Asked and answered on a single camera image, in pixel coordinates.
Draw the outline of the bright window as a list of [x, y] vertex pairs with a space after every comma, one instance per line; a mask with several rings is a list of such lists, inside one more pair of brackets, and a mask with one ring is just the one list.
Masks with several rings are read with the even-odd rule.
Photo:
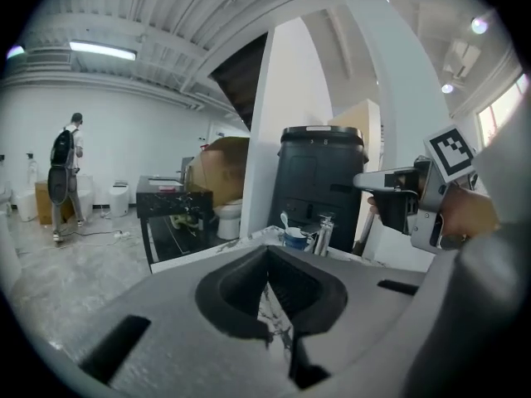
[[509, 120], [529, 87], [529, 78], [522, 74], [504, 93], [477, 114], [482, 146], [490, 144], [498, 130]]

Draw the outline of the ceiling tube light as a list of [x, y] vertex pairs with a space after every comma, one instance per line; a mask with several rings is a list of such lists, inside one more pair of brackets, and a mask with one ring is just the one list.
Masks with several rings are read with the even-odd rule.
[[70, 41], [69, 46], [72, 51], [115, 57], [126, 61], [136, 60], [135, 51], [114, 46], [106, 46], [88, 41]]

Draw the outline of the blue and white cup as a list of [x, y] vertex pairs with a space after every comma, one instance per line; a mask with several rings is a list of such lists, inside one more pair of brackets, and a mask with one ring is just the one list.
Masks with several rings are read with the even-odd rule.
[[299, 227], [288, 227], [284, 231], [284, 246], [312, 253], [316, 235], [316, 232], [303, 231]]

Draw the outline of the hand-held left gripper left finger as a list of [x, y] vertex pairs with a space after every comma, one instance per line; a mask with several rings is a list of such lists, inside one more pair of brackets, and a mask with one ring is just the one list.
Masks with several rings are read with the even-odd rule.
[[198, 283], [196, 305], [219, 332], [238, 339], [266, 341], [267, 325], [258, 320], [260, 301], [268, 282], [268, 248], [246, 252]]

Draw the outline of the small cardboard box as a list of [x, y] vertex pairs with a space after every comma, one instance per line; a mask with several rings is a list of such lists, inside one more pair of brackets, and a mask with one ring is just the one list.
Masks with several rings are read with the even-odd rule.
[[[39, 181], [35, 183], [35, 196], [37, 203], [37, 217], [41, 225], [49, 226], [51, 219], [51, 200], [47, 190], [47, 182]], [[61, 221], [67, 222], [75, 215], [72, 202], [69, 198], [61, 205]]]

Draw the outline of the large brown cardboard sheet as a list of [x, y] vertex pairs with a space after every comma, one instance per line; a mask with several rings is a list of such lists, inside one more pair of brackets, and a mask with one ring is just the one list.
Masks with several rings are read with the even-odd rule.
[[242, 198], [249, 138], [219, 138], [189, 164], [186, 182], [212, 192], [212, 206]]

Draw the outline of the person's right hand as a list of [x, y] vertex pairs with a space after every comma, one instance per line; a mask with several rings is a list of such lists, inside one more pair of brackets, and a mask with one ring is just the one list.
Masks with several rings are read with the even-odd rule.
[[443, 236], [467, 236], [490, 233], [499, 227], [499, 218], [488, 196], [451, 185], [441, 204]]

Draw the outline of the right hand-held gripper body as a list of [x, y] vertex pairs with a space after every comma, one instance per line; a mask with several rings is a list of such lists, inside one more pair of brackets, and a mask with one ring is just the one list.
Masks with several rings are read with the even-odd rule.
[[425, 156], [410, 167], [365, 172], [353, 185], [373, 195], [382, 224], [408, 235], [412, 246], [438, 253], [444, 218], [441, 206], [450, 185], [471, 187], [474, 149], [456, 125], [424, 139]]

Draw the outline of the black marble table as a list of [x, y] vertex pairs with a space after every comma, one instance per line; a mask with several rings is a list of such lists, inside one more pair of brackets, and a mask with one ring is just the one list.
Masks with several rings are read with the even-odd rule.
[[150, 269], [208, 247], [212, 203], [212, 192], [175, 177], [139, 178], [136, 213]]

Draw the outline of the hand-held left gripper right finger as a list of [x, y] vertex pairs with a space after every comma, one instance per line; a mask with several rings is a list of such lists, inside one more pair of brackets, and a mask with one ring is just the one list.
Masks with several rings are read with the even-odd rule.
[[268, 282], [295, 334], [327, 332], [347, 306], [344, 283], [291, 248], [269, 246], [266, 258]]

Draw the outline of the black backpack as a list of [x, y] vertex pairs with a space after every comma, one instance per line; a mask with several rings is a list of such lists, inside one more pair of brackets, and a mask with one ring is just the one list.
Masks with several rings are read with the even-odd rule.
[[74, 133], [76, 132], [76, 129], [70, 131], [67, 128], [60, 131], [51, 148], [50, 162], [52, 167], [71, 168], [76, 149], [74, 140]]

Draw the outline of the chrome faucet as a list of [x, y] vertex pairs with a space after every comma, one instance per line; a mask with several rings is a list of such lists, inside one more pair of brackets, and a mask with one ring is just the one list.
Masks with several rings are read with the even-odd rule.
[[333, 212], [320, 213], [319, 222], [304, 227], [303, 232], [313, 239], [312, 253], [314, 255], [327, 255], [329, 242], [334, 230], [334, 218], [335, 214]]

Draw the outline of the black bin appliance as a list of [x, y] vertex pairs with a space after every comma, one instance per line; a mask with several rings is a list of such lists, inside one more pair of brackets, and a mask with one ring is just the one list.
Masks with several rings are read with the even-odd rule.
[[362, 192], [353, 179], [364, 171], [368, 155], [359, 129], [339, 126], [299, 126], [283, 130], [268, 224], [282, 227], [318, 225], [323, 214], [334, 223], [329, 245], [353, 248]]

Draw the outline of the white toilet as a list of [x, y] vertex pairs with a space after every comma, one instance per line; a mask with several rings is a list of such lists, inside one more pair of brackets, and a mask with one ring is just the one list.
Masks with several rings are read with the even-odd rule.
[[129, 184], [126, 181], [115, 181], [108, 196], [111, 216], [126, 216], [129, 212]]
[[37, 199], [34, 189], [17, 192], [15, 201], [17, 212], [22, 222], [29, 222], [37, 217]]
[[235, 240], [240, 235], [242, 199], [229, 201], [214, 209], [219, 218], [217, 236], [222, 240]]

